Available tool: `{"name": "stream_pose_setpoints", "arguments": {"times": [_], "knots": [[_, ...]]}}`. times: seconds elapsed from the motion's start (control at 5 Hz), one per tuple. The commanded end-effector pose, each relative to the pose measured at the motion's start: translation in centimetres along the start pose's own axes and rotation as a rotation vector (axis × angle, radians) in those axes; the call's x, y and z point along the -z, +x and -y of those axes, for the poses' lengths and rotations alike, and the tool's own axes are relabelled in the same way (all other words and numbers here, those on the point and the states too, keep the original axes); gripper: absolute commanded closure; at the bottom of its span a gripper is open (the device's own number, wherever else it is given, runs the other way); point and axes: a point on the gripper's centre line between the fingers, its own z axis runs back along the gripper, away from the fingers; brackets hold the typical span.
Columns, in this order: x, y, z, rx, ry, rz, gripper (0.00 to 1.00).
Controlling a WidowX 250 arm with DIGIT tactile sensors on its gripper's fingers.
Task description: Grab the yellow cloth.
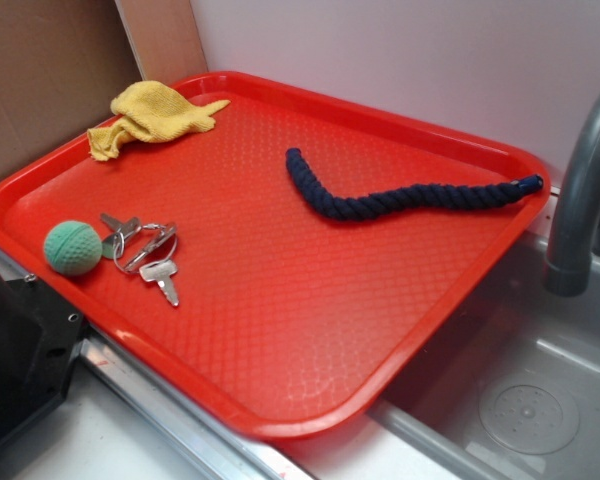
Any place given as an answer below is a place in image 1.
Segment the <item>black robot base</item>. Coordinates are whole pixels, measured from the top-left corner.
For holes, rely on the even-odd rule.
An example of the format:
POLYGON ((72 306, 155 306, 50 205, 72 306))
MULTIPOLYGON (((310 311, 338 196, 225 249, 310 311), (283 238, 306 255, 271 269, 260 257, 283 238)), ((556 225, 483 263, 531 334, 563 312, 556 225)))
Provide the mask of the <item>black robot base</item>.
POLYGON ((86 328, 46 282, 0 275, 0 448, 64 402, 86 328))

